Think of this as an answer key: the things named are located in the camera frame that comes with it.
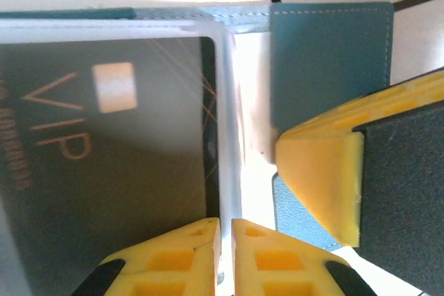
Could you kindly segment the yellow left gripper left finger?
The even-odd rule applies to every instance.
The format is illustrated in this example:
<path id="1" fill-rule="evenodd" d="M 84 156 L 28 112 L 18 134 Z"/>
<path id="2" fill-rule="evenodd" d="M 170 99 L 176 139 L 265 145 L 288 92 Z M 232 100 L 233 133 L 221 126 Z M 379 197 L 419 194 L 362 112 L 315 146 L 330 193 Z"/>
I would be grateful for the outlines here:
<path id="1" fill-rule="evenodd" d="M 218 218 L 204 218 L 102 260 L 75 295 L 215 295 Z"/>

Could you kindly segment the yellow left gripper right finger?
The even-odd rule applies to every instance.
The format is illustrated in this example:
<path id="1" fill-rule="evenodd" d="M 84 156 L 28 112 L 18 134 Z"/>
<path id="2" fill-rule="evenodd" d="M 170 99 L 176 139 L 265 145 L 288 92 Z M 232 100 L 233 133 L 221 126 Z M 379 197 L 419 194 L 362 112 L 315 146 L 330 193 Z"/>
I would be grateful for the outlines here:
<path id="1" fill-rule="evenodd" d="M 373 295 L 343 258 L 249 220 L 232 220 L 235 295 Z"/>

